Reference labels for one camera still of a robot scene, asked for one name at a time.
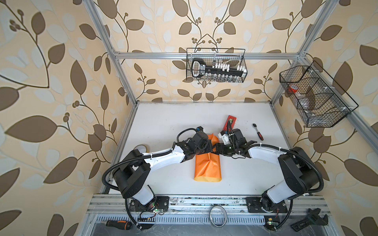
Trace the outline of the yellow orange wrapping paper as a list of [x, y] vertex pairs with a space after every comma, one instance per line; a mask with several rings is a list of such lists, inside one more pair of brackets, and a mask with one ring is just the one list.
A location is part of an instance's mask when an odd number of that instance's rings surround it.
[[197, 155], [195, 157], [195, 175], [194, 180], [197, 182], [217, 183], [222, 180], [220, 156], [215, 154], [215, 144], [219, 139], [215, 134], [208, 135], [211, 141], [212, 150], [209, 153]]

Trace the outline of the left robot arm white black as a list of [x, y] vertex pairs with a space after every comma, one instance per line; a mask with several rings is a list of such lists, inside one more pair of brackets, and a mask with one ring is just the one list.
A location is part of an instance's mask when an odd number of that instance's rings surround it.
[[179, 134], [187, 131], [194, 131], [194, 136], [183, 141], [177, 136], [171, 148], [150, 153], [141, 153], [138, 149], [130, 151], [121, 162], [104, 172], [102, 184], [120, 192], [126, 200], [135, 199], [144, 207], [153, 205], [156, 196], [145, 184], [152, 171], [189, 161], [196, 155], [211, 153], [213, 150], [212, 141], [202, 127], [188, 128]]

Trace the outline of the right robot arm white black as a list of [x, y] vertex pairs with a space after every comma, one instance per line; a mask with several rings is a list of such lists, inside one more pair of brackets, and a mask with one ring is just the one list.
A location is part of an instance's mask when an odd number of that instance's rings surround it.
[[283, 180], [261, 195], [261, 201], [278, 204], [292, 200], [306, 193], [318, 193], [324, 188], [324, 180], [315, 163], [300, 147], [281, 147], [247, 141], [239, 129], [227, 124], [226, 130], [218, 134], [221, 142], [215, 144], [217, 154], [224, 156], [254, 158], [280, 167]]

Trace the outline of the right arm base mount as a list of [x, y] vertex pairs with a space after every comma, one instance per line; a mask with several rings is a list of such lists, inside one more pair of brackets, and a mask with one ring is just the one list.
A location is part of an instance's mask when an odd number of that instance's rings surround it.
[[274, 203], [269, 198], [247, 197], [246, 205], [249, 213], [288, 213], [285, 201]]

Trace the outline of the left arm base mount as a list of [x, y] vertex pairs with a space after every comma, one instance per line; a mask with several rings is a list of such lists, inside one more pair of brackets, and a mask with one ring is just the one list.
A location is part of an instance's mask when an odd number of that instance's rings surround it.
[[150, 202], [143, 205], [138, 200], [132, 199], [129, 204], [129, 210], [135, 212], [157, 212], [164, 213], [167, 212], [169, 208], [169, 197], [168, 196], [155, 196]]

